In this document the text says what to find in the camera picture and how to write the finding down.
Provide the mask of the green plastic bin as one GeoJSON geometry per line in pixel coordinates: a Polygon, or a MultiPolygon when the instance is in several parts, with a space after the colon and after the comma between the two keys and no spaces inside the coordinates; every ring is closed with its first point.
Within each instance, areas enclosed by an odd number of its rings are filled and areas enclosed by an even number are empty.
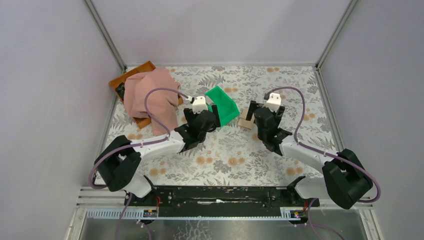
{"type": "Polygon", "coordinates": [[[239,116],[240,112],[236,102],[219,86],[212,88],[204,95],[209,111],[217,110],[221,127],[239,116]]]}

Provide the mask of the beige card holder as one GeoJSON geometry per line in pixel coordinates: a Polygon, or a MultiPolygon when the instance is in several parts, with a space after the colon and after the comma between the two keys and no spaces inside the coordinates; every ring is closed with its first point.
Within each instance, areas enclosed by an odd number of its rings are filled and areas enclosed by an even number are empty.
{"type": "Polygon", "coordinates": [[[252,130],[255,126],[255,123],[254,123],[255,118],[254,118],[254,115],[252,115],[251,119],[247,120],[247,115],[248,115],[248,108],[245,108],[242,110],[241,114],[239,115],[237,125],[239,127],[252,130]]]}

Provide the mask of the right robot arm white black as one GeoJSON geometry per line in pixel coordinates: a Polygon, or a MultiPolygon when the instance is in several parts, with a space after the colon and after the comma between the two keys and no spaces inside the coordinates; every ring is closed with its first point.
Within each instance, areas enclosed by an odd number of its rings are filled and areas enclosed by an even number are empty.
{"type": "Polygon", "coordinates": [[[304,177],[294,184],[303,199],[330,199],[343,209],[350,209],[372,189],[373,181],[363,171],[356,154],[345,148],[341,152],[314,151],[295,141],[294,134],[279,127],[285,107],[272,111],[252,100],[246,119],[254,120],[258,138],[270,152],[298,160],[322,174],[321,178],[304,177]]]}

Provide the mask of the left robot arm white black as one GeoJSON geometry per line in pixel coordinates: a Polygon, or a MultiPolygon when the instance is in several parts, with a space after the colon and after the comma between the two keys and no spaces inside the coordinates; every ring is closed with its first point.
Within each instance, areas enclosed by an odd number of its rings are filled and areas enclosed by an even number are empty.
{"type": "Polygon", "coordinates": [[[206,134],[221,126],[218,107],[194,113],[184,109],[187,123],[169,134],[132,142],[124,135],[118,136],[95,160],[90,171],[93,189],[108,188],[110,192],[124,190],[138,198],[146,197],[154,188],[149,179],[137,173],[143,160],[178,154],[197,147],[206,134]]]}

